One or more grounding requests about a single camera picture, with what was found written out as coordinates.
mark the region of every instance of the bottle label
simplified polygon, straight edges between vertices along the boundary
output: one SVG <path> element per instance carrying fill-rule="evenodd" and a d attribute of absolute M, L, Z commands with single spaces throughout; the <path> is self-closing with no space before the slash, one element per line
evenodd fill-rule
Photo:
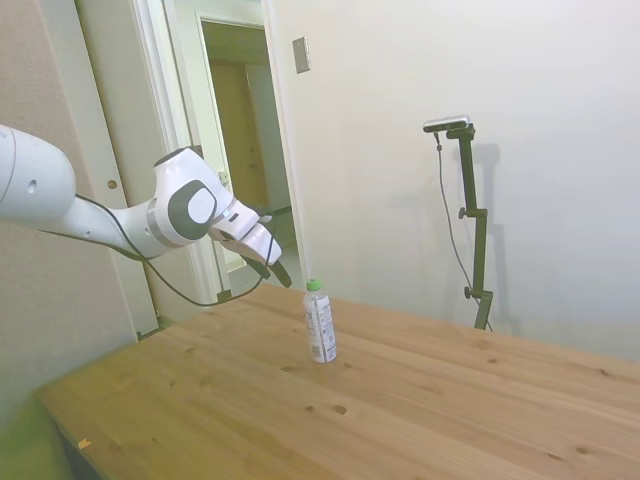
<path fill-rule="evenodd" d="M 311 355 L 316 362 L 330 362 L 336 358 L 336 338 L 329 299 L 315 301 L 307 310 L 307 326 L 311 341 Z"/>

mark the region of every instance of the wooden table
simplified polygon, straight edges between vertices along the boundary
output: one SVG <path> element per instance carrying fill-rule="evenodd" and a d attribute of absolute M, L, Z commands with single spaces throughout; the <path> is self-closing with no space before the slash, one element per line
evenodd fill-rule
<path fill-rule="evenodd" d="M 640 479 L 640 365 L 332 305 L 332 364 L 263 286 L 40 397 L 109 479 Z"/>

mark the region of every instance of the wooden door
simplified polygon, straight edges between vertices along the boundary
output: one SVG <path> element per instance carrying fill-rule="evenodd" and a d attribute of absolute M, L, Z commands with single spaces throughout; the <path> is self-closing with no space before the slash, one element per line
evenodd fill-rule
<path fill-rule="evenodd" d="M 211 75 L 233 193 L 248 207 L 268 207 L 267 182 L 245 67 L 212 62 Z"/>

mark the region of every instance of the power cord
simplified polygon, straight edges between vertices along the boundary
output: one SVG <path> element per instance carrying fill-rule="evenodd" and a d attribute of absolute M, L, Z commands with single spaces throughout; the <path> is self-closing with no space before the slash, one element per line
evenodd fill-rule
<path fill-rule="evenodd" d="M 220 300 L 220 301 L 217 301 L 217 302 L 214 302 L 214 303 L 197 302 L 197 301 L 193 300 L 192 298 L 189 298 L 187 295 L 185 295 L 181 291 L 179 291 L 177 288 L 175 288 L 173 285 L 171 285 L 171 283 L 169 283 L 169 281 L 166 278 L 164 278 L 162 276 L 162 274 L 158 271 L 158 269 L 151 263 L 151 259 L 145 257 L 140 252 L 140 250 L 138 250 L 138 248 L 133 244 L 133 242 L 129 239 L 129 236 L 124 231 L 124 228 L 122 227 L 122 224 L 120 223 L 120 220 L 118 220 L 118 217 L 116 217 L 111 210 L 109 210 L 107 207 L 105 207 L 101 203 L 96 202 L 95 200 L 91 200 L 90 198 L 83 197 L 82 195 L 76 194 L 76 197 L 84 200 L 85 202 L 89 202 L 89 203 L 95 205 L 96 207 L 99 207 L 102 210 L 104 210 L 111 217 L 111 219 L 115 222 L 116 226 L 118 227 L 118 230 L 120 230 L 120 233 L 122 233 L 122 236 L 124 237 L 126 242 L 129 244 L 131 249 L 140 257 L 140 260 L 142 261 L 142 263 L 147 265 L 153 271 L 153 273 L 155 273 L 158 276 L 158 278 L 162 281 L 162 283 L 164 283 L 167 287 L 169 287 L 169 289 L 173 293 L 175 293 L 176 295 L 178 295 L 179 297 L 181 297 L 182 299 L 186 300 L 187 302 L 189 302 L 189 303 L 191 303 L 193 305 L 196 305 L 198 307 L 215 307 L 216 305 L 222 305 L 223 303 L 227 303 L 227 302 L 230 302 L 232 300 L 237 300 L 238 298 L 242 298 L 245 295 L 249 295 L 256 288 L 258 288 L 260 286 L 260 284 L 262 283 L 263 277 L 262 277 L 262 275 L 260 275 L 260 278 L 255 283 L 255 285 L 253 287 L 251 287 L 249 290 L 247 290 L 246 292 L 240 293 L 240 294 L 235 295 L 233 297 L 227 298 L 225 300 Z M 218 207 L 218 199 L 215 197 L 215 195 L 213 195 L 213 201 L 214 201 L 213 211 L 215 212 L 216 208 Z M 274 241 L 276 230 L 277 230 L 277 220 L 274 220 L 274 221 L 276 223 L 274 224 L 273 233 L 271 234 L 271 241 L 269 242 L 269 251 L 267 252 L 267 259 L 264 262 L 264 267 L 265 268 L 268 268 L 268 266 L 269 266 L 269 258 L 271 257 L 271 249 L 273 248 L 273 241 Z"/>
<path fill-rule="evenodd" d="M 442 180 L 442 144 L 440 143 L 440 136 L 438 135 L 438 132 L 434 132 L 433 136 L 436 139 L 436 145 L 437 145 L 436 150 L 438 150 L 438 168 L 439 168 L 438 173 L 440 177 L 440 192 L 442 193 L 442 202 L 444 203 L 444 209 L 447 212 L 447 224 L 449 225 L 449 238 L 451 239 L 451 246 L 453 247 L 453 253 L 456 254 L 456 259 L 458 260 L 458 265 L 460 265 L 460 269 L 464 274 L 464 278 L 467 280 L 467 285 L 469 286 L 469 290 L 472 290 L 473 287 L 471 286 L 471 280 L 469 280 L 469 274 L 467 274 L 467 270 L 464 268 L 462 260 L 460 259 L 460 254 L 458 253 L 458 247 L 456 246 L 456 241 L 455 241 L 455 238 L 453 237 L 453 227 L 451 226 L 451 214 L 449 213 L 449 204 L 447 203 L 447 195 L 444 192 L 444 182 Z M 479 308 L 480 302 L 478 301 L 478 299 L 475 297 L 472 297 L 472 298 L 476 302 Z M 489 327 L 489 330 L 493 332 L 493 327 L 491 326 L 491 323 L 489 322 L 488 319 L 487 319 L 487 327 Z"/>

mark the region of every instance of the plastic bottle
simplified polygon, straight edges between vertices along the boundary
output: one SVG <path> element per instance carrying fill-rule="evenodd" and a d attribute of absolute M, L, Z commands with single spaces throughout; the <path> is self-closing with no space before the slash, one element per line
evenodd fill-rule
<path fill-rule="evenodd" d="M 336 358 L 336 336 L 333 331 L 329 297 L 320 291 L 319 280 L 307 282 L 304 309 L 307 313 L 311 356 L 318 363 L 327 363 Z"/>

